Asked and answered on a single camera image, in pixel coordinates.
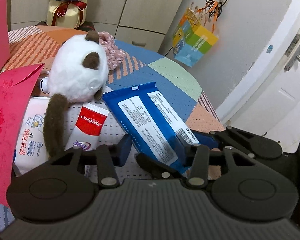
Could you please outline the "white brown plush cat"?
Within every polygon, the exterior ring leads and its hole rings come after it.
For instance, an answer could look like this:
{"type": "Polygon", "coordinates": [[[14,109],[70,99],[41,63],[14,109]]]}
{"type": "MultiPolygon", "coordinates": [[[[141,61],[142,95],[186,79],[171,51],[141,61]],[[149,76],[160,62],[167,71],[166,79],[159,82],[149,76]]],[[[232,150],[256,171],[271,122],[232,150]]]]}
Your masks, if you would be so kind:
{"type": "Polygon", "coordinates": [[[102,98],[109,68],[98,32],[75,35],[65,41],[53,60],[47,81],[50,96],[43,138],[51,158],[64,152],[64,112],[70,103],[102,98]]]}

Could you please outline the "Colgate toothpaste tube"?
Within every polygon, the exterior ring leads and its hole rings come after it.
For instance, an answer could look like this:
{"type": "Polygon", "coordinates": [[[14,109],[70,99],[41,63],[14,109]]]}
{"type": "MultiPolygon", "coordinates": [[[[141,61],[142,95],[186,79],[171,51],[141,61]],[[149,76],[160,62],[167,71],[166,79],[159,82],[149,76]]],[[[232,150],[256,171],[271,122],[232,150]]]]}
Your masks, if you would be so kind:
{"type": "Polygon", "coordinates": [[[81,147],[83,151],[97,148],[99,136],[109,111],[92,103],[84,103],[65,150],[81,147]]]}

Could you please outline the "blue wet wipes pack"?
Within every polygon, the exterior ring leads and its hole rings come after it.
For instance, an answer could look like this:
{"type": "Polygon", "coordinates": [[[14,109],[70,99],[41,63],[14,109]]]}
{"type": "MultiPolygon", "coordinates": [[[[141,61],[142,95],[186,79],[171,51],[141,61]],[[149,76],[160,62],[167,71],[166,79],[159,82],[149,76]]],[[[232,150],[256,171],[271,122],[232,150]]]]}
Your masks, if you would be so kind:
{"type": "Polygon", "coordinates": [[[190,165],[180,139],[190,145],[199,141],[155,82],[107,92],[103,100],[139,153],[186,174],[190,165]]]}

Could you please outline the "white door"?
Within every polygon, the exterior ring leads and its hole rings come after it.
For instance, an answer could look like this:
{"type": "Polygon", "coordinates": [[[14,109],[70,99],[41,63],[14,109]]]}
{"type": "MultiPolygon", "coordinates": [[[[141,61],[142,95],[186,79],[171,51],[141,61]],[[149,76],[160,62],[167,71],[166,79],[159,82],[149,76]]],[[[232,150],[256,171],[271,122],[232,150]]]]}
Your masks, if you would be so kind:
{"type": "Polygon", "coordinates": [[[227,127],[273,139],[288,153],[300,142],[300,62],[284,71],[285,52],[300,34],[300,0],[292,0],[267,48],[217,112],[227,127]]]}

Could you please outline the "white wet tissue pack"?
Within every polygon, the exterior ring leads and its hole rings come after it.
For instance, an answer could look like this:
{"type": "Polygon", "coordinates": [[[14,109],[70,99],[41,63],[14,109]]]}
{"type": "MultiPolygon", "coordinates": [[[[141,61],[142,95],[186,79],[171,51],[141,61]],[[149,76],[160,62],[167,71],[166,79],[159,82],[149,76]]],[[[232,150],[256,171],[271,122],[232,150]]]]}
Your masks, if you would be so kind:
{"type": "Polygon", "coordinates": [[[49,159],[43,138],[44,117],[48,103],[49,98],[34,96],[30,98],[26,107],[13,161],[13,170],[18,177],[49,159]]]}

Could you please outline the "pink floral cloth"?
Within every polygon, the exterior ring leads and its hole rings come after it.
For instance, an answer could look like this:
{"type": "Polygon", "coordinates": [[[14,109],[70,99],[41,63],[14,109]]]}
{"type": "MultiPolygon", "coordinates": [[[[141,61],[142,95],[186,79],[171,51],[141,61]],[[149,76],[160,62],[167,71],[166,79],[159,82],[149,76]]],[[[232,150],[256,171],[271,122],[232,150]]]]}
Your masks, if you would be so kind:
{"type": "Polygon", "coordinates": [[[98,34],[99,43],[106,52],[108,68],[113,71],[124,61],[126,52],[115,44],[115,39],[110,33],[103,31],[98,34]]]}

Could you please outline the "colourful paper gift bag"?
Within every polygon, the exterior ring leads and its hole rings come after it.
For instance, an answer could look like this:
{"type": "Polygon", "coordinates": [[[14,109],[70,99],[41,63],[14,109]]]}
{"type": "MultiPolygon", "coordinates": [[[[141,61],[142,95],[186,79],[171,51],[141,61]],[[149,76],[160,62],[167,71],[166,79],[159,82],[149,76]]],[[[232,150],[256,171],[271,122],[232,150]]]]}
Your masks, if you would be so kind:
{"type": "Polygon", "coordinates": [[[204,7],[186,8],[173,33],[173,58],[193,67],[218,41],[216,22],[219,2],[206,0],[204,7]]]}

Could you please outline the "red envelope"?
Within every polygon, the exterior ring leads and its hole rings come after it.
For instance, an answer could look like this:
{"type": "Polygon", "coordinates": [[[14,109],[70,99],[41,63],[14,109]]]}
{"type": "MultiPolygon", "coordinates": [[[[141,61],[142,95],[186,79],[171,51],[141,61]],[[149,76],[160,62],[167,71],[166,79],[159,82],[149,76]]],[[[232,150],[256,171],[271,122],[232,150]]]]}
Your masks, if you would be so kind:
{"type": "Polygon", "coordinates": [[[15,68],[0,74],[0,204],[8,206],[6,191],[21,121],[44,64],[15,68]]]}

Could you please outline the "dark stool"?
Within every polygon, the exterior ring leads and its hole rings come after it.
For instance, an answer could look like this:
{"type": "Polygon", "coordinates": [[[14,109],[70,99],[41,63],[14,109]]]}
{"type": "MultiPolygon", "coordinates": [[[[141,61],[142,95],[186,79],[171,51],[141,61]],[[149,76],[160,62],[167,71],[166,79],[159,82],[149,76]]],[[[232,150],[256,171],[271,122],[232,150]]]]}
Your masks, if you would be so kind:
{"type": "MultiPolygon", "coordinates": [[[[40,21],[36,24],[36,26],[47,26],[46,21],[40,21]]],[[[82,25],[76,28],[76,30],[81,30],[81,31],[91,31],[95,30],[94,24],[92,22],[85,21],[82,25]]]]}

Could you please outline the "patchwork tablecloth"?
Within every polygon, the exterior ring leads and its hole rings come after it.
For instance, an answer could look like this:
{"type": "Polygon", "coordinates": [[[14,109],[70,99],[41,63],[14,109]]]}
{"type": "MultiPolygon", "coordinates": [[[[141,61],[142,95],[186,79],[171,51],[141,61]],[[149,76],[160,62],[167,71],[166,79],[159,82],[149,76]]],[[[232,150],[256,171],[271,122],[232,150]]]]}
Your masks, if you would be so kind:
{"type": "MultiPolygon", "coordinates": [[[[10,59],[2,71],[45,63],[43,69],[50,70],[52,61],[61,44],[83,31],[61,27],[30,26],[8,32],[10,59]]],[[[125,60],[110,73],[108,87],[112,90],[133,85],[156,82],[156,87],[183,119],[190,129],[209,133],[224,130],[215,110],[203,92],[197,80],[178,63],[147,49],[141,49],[116,40],[115,44],[126,52],[125,60]]],[[[77,120],[81,105],[70,107],[66,120],[66,141],[77,120]]],[[[124,135],[121,126],[110,114],[100,135],[100,144],[116,144],[124,135]]],[[[128,163],[119,168],[120,178],[149,178],[134,160],[132,148],[128,163]]],[[[13,153],[3,153],[5,160],[0,160],[0,179],[7,178],[7,171],[12,171],[13,153]]],[[[14,217],[10,209],[0,201],[0,231],[4,230],[14,217]]]]}

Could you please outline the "beige wardrobe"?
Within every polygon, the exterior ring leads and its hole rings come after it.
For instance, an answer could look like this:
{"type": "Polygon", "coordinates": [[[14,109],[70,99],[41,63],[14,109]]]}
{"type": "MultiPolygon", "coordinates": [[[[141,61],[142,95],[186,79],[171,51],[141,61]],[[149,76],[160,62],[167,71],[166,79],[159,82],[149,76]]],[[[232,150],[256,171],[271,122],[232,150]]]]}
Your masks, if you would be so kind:
{"type": "MultiPolygon", "coordinates": [[[[158,51],[182,0],[88,0],[86,19],[116,39],[158,51]]],[[[47,17],[49,0],[12,0],[11,29],[47,17]]]]}

